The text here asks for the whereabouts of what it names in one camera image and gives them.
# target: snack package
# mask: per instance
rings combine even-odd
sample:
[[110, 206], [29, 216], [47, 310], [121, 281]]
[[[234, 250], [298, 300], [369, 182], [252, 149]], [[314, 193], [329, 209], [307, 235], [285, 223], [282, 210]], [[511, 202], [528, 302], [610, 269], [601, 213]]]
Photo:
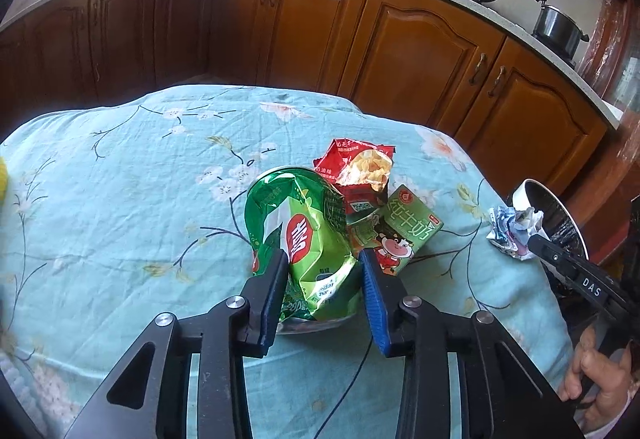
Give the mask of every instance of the snack package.
[[344, 196], [347, 215], [372, 210], [386, 203], [386, 184], [396, 147], [333, 140], [314, 168]]
[[400, 185], [386, 206], [347, 226], [347, 231], [356, 254], [373, 247], [382, 270], [397, 275], [442, 226], [409, 188]]
[[544, 212], [536, 212], [532, 206], [526, 210], [516, 210], [510, 206], [489, 208], [491, 231], [486, 238], [502, 253], [514, 259], [532, 259], [535, 255], [527, 247], [531, 236], [542, 235], [549, 240], [542, 228], [544, 216]]
[[279, 331], [340, 324], [356, 312], [360, 277], [346, 236], [342, 195], [316, 172], [282, 167], [258, 177], [247, 192], [244, 220], [254, 249], [254, 275], [274, 250], [289, 257], [289, 281]]

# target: crumpled paper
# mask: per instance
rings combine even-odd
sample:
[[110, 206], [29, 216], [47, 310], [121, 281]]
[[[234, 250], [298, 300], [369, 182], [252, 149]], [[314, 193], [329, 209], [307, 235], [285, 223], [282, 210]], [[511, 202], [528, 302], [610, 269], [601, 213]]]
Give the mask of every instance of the crumpled paper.
[[545, 230], [542, 229], [544, 216], [542, 210], [536, 212], [532, 206], [526, 210], [516, 210], [510, 206], [489, 208], [491, 231], [486, 238], [514, 259], [532, 259], [535, 255], [527, 247], [531, 236], [542, 235], [548, 240]]

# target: metal screw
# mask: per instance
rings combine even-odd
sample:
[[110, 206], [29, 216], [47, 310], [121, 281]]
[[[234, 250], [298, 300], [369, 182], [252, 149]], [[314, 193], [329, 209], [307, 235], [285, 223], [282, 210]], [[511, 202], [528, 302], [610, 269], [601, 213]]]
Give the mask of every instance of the metal screw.
[[494, 323], [494, 315], [489, 313], [489, 311], [478, 311], [476, 313], [476, 318], [481, 324], [492, 324]]
[[174, 321], [174, 315], [171, 313], [160, 313], [156, 316], [156, 325], [158, 327], [165, 327]]
[[422, 305], [422, 298], [415, 294], [410, 294], [402, 298], [402, 304], [406, 307], [420, 307]]
[[244, 298], [242, 298], [240, 295], [235, 294], [226, 299], [226, 306], [229, 309], [238, 309], [244, 305], [244, 302]]

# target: light blue tablecloth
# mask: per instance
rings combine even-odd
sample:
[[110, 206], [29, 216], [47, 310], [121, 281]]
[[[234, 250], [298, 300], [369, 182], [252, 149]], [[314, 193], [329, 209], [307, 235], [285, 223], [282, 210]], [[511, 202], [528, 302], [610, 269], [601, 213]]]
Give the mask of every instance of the light blue tablecloth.
[[[408, 290], [443, 311], [490, 309], [559, 383], [571, 346], [542, 267], [486, 241], [482, 217], [500, 198], [452, 139], [333, 96], [182, 86], [117, 108], [41, 116], [0, 146], [10, 174], [0, 213], [1, 343], [51, 437], [64, 434], [156, 314], [203, 313], [240, 291], [252, 262], [243, 192], [258, 173], [310, 166], [343, 137], [396, 145], [390, 191], [405, 183], [444, 220], [419, 252], [437, 256], [401, 273]], [[207, 238], [203, 226], [223, 231]], [[369, 338], [360, 313], [337, 329], [278, 336], [266, 358], [247, 359], [254, 437], [314, 437]], [[402, 368], [372, 347], [320, 437], [393, 437]], [[190, 417], [194, 410], [192, 394]]]

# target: kitchen cabinet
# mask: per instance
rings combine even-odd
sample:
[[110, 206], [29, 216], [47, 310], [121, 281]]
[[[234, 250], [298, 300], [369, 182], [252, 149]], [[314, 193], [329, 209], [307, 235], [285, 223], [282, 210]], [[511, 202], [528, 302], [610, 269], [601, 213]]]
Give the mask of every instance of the kitchen cabinet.
[[0, 33], [0, 142], [28, 119], [30, 98], [24, 77], [28, 74], [24, 66], [24, 22], [9, 26]]
[[367, 0], [338, 94], [453, 135], [505, 35], [443, 0]]
[[34, 98], [30, 117], [97, 105], [87, 5], [88, 0], [51, 0], [24, 17], [23, 86]]
[[155, 1], [91, 0], [93, 68], [103, 105], [119, 105], [156, 90]]
[[336, 94], [364, 0], [264, 0], [258, 85]]
[[455, 137], [507, 196], [527, 177], [561, 194], [605, 132], [560, 73], [508, 39]]
[[210, 73], [222, 83], [255, 85], [265, 0], [214, 0]]
[[211, 1], [156, 0], [154, 54], [158, 89], [207, 71]]

